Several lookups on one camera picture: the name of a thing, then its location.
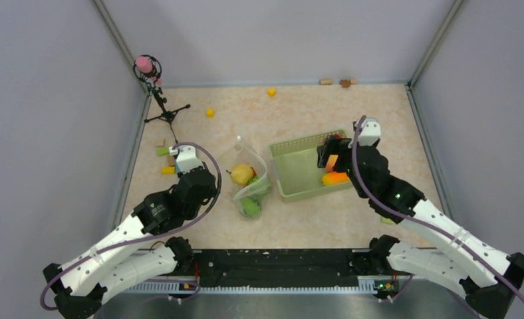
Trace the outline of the clear dotted zip top bag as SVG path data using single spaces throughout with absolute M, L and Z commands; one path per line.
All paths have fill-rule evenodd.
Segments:
M 272 190 L 268 166 L 242 136 L 216 158 L 222 173 L 222 195 L 244 218 L 258 217 Z

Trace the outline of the yellow pear toy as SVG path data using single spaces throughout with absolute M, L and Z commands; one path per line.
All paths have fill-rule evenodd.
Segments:
M 227 173 L 234 183 L 242 187 L 248 186 L 249 181 L 253 178 L 251 166 L 244 163 L 233 166 L 231 170 L 227 170 Z

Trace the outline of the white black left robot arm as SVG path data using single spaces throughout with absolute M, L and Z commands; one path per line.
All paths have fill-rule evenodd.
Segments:
M 90 318 L 127 288 L 193 267 L 189 241 L 176 234 L 208 214 L 221 191 L 221 174 L 205 166 L 179 175 L 169 189 L 147 195 L 111 233 L 70 262 L 51 263 L 40 303 L 63 318 Z

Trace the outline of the green striped watermelon toy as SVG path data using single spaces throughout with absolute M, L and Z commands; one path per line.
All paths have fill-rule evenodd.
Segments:
M 271 183 L 267 177 L 261 178 L 257 175 L 249 181 L 248 187 L 250 197 L 263 198 L 270 192 Z

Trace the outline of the green wrinkled custard apple toy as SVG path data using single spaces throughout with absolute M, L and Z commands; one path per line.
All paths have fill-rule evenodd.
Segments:
M 242 206 L 242 214 L 245 217 L 256 217 L 260 214 L 261 205 L 258 201 L 250 197 L 244 197 L 239 202 Z

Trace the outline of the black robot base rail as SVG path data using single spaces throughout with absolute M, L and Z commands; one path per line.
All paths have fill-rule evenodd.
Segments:
M 368 249 L 202 249 L 168 278 L 208 293 L 363 293 L 394 300 L 411 277 Z

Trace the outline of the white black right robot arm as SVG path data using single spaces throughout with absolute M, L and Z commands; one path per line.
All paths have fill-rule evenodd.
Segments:
M 377 144 L 362 146 L 349 138 L 328 136 L 317 147 L 317 166 L 333 155 L 334 171 L 346 173 L 359 197 L 380 216 L 419 234 L 435 250 L 417 249 L 389 235 L 370 242 L 370 266 L 420 276 L 456 296 L 479 315 L 504 318 L 515 298 L 524 303 L 524 254 L 507 254 L 479 240 L 451 220 L 411 183 L 388 169 Z

